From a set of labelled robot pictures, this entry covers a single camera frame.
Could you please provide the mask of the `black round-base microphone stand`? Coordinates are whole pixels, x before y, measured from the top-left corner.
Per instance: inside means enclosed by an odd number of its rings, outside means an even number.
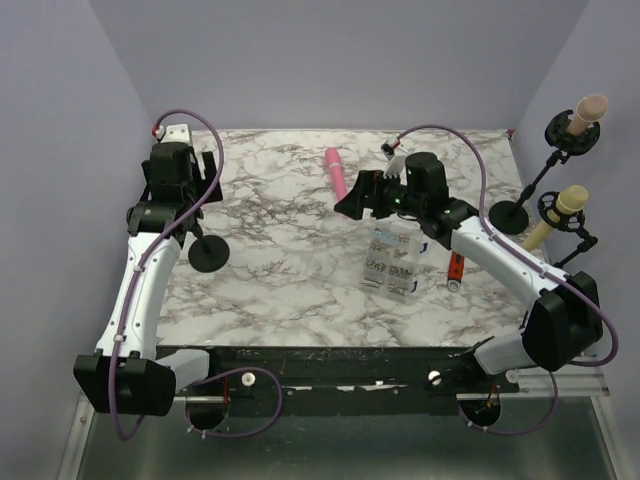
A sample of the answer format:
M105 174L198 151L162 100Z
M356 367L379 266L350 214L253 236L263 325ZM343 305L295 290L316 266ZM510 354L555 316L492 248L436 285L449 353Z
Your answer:
M191 267L201 273L220 270L230 257L228 243L220 236L205 235L198 222L190 231L196 238L188 250L188 261Z

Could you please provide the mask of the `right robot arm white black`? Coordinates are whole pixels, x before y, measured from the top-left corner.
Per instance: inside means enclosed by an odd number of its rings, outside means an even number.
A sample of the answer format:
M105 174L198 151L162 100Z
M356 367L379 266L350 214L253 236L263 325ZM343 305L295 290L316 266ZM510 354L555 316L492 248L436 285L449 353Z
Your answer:
M353 220L369 212L376 219L409 216L444 248L480 266L525 307L527 323L516 332L492 337L472 350L460 379L480 392L507 370L540 367L555 372L603 335L595 308L597 284L584 272L569 275L483 225L477 209L449 193L443 163L433 153L405 161L407 179L381 170L361 170L335 212Z

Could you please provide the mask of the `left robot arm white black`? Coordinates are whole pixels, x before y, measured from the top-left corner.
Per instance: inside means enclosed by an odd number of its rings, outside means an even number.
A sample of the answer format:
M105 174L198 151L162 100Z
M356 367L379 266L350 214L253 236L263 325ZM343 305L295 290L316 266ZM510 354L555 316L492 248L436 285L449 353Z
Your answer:
M94 352L77 357L73 374L99 413L164 416L174 396L191 386L214 393L220 368L204 353L179 349L157 356L157 325L169 277L188 235L190 265L213 273L228 261L230 248L219 236L204 234L204 203L219 202L221 189L210 152L196 159L188 140L160 142L142 163L146 187L127 212L127 263L107 327Z

